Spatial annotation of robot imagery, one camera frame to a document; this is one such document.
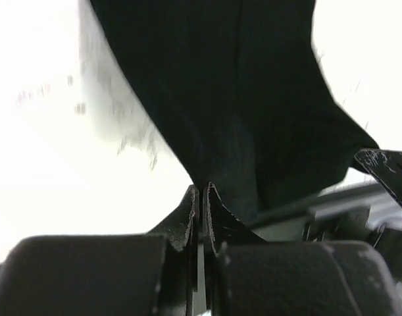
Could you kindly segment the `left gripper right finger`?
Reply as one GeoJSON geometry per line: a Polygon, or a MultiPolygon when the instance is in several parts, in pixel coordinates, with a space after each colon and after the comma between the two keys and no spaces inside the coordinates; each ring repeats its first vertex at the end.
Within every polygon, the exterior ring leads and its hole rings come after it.
{"type": "Polygon", "coordinates": [[[402,231],[369,228],[378,186],[304,201],[251,224],[203,193],[213,315],[402,315],[402,231]]]}

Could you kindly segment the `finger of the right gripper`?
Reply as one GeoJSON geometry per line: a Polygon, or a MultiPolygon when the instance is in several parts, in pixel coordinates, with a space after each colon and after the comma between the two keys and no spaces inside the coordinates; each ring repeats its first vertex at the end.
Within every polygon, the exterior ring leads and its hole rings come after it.
{"type": "Polygon", "coordinates": [[[362,149],[355,160],[402,207],[402,151],[362,149]]]}

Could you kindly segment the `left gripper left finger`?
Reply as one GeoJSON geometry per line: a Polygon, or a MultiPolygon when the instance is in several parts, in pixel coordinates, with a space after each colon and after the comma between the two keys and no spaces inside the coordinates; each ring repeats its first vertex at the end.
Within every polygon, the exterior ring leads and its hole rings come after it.
{"type": "Polygon", "coordinates": [[[0,266],[0,315],[191,315],[199,192],[145,234],[34,236],[0,266]]]}

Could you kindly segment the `black t shirt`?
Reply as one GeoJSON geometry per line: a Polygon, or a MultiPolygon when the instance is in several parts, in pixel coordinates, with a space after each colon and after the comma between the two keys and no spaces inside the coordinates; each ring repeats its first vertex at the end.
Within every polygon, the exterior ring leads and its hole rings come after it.
{"type": "Polygon", "coordinates": [[[341,182],[377,143],[333,100],[314,1],[92,1],[125,78],[197,188],[248,221],[341,182]]]}

